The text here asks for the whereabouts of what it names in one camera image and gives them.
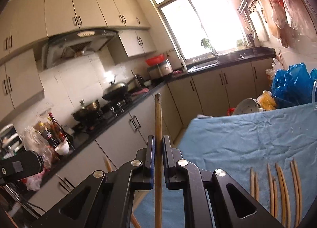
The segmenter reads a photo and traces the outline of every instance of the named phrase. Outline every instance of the silver screw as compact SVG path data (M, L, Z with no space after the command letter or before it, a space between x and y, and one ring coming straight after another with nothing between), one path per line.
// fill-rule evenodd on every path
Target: silver screw
M133 160L133 161L131 162L131 165L132 165L132 166L139 166L139 165L141 165L141 161L140 161L140 160Z
M185 160L185 159L180 159L180 160L178 161L178 164L179 164L180 166L186 166L186 165L188 165L188 161Z
M226 172L223 169L217 169L215 170L216 175L222 177L225 176Z
M103 172L102 171L95 171L94 172L94 177L95 178L100 178L100 177L102 177L103 176Z

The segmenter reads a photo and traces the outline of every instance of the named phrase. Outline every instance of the window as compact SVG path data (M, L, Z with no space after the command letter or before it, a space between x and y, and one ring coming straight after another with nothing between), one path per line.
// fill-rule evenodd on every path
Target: window
M185 60L212 51L221 54L236 48L238 40L244 42L239 18L227 0L153 1Z

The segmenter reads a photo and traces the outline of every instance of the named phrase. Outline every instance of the red plastic bowl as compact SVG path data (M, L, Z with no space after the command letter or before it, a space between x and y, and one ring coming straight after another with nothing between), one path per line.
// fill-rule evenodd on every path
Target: red plastic bowl
M153 65L156 65L156 64L163 62L164 60L165 60L164 54L160 54L158 56L155 56L155 57L152 57L150 59L145 60L145 62L148 66L151 67Z

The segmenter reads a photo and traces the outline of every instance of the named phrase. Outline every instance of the bottle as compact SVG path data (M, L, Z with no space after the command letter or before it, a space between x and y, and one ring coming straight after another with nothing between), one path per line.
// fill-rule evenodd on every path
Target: bottle
M55 118L51 112L49 113L49 116L50 116L51 121L52 121L52 129L55 131L56 135L58 136L60 143L63 143L65 141L67 143L69 143L63 128L55 120Z
M39 126L39 132L41 133L42 137L45 138L53 148L57 147L58 142L53 138L51 132L47 129L47 127L45 127L44 123L40 122Z

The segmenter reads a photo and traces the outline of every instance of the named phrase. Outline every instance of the window frame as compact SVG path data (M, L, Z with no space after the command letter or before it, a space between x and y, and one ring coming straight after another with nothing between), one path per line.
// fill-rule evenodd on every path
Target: window frame
M152 1L153 5L156 7L156 9L158 10L161 19L164 21L164 24L165 24L166 28L168 29L167 31L169 32L169 35L170 35L170 37L172 38L173 43L174 43L174 45L175 45L176 48L177 48L178 55L183 58L183 60L185 61L186 65L192 64L192 63L194 63L194 62L203 61L203 60L206 60L206 59L214 58L214 57L215 57L211 52L209 52L209 53L205 53L205 54L202 54L202 55L195 56L195 57L190 58L190 59L185 59L184 54L183 54L183 52L182 52L182 49L180 48L180 45L179 45L179 43L178 43L178 41L177 41L177 39L176 39L176 37L175 37L175 35L174 35L174 32L173 32L173 30L172 30L170 24L168 23L168 21L167 21L165 15L164 15L164 13L163 13L163 11L162 11L162 8L163 8L164 6L166 6L166 5L168 5L168 4L172 3L172 2L174 2L174 1L176 1L176 0L164 0L163 2L158 3L158 4L156 3L155 0L151 0L151 1ZM197 15L197 17L198 17L198 19L199 19L199 21L200 21L200 23L201 23L202 29L203 29L203 30L205 31L205 33L206 33L206 30L205 30L205 28L204 28L204 26L203 26L203 24L202 24L202 21L201 21L201 19L200 19L200 17L199 17L198 12L197 12L196 9L195 9L193 3L191 2L191 0L188 0L188 1L189 1L189 3L191 4L191 6L193 7L193 10L195 11L195 13L196 13L196 15ZM241 32L242 32L242 36L243 36L243 38L244 38L244 42L243 42L243 43L244 43L244 45L246 46L246 45L247 45L247 44L246 44L246 38L245 38L245 33L244 33L243 29L241 29Z

